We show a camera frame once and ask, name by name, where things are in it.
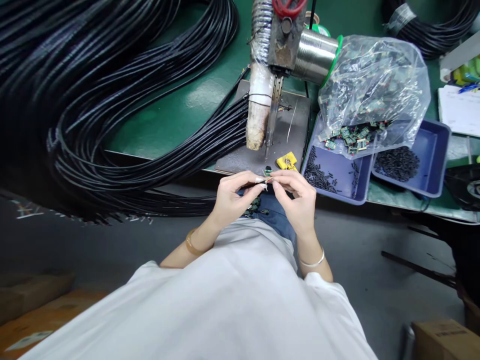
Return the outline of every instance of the solder wire spool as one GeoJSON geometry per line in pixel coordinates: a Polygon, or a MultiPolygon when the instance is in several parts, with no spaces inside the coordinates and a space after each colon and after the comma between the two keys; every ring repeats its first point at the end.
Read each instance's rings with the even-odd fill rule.
{"type": "Polygon", "coordinates": [[[303,29],[292,75],[322,88],[335,67],[343,40],[342,35],[334,39],[303,29]]]}

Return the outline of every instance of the tape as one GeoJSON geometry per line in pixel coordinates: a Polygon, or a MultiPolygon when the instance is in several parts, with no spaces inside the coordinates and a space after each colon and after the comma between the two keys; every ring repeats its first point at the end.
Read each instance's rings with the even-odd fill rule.
{"type": "Polygon", "coordinates": [[[397,35],[405,25],[416,17],[417,15],[415,15],[412,9],[410,9],[410,6],[407,3],[404,3],[393,12],[388,24],[385,25],[385,28],[394,35],[397,35]]]}

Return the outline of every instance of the notebook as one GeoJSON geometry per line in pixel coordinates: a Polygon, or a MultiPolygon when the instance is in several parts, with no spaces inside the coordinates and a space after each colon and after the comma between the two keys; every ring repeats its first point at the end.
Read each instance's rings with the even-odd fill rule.
{"type": "Polygon", "coordinates": [[[440,121],[453,133],[480,138],[480,91],[459,94],[459,89],[451,85],[438,89],[440,121]]]}

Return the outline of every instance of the white label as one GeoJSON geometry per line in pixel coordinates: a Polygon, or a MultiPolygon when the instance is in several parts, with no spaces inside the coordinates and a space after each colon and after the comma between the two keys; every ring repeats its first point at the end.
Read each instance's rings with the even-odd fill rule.
{"type": "Polygon", "coordinates": [[[43,339],[45,339],[48,335],[53,333],[53,331],[42,331],[42,332],[34,332],[30,336],[26,336],[23,339],[17,341],[9,348],[5,349],[5,351],[15,350],[15,349],[23,349],[31,344],[35,344],[43,339]]]}
{"type": "Polygon", "coordinates": [[[410,9],[410,6],[404,3],[393,12],[390,21],[386,24],[386,28],[397,35],[405,25],[416,17],[417,15],[410,9]]]}

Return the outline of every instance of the gold bangle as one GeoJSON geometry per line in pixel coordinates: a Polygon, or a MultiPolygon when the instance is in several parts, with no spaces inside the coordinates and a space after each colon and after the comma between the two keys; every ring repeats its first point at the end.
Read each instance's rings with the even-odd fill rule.
{"type": "Polygon", "coordinates": [[[200,250],[197,250],[196,248],[194,248],[194,246],[192,245],[192,243],[190,242],[190,237],[192,236],[192,234],[194,233],[195,230],[197,230],[198,227],[194,227],[192,230],[190,230],[190,232],[188,233],[188,235],[186,236],[186,239],[185,239],[185,245],[186,245],[186,249],[188,250],[188,252],[192,255],[195,255],[196,257],[199,257],[199,256],[202,256],[203,254],[205,254],[208,250],[206,251],[200,251],[200,250]]]}

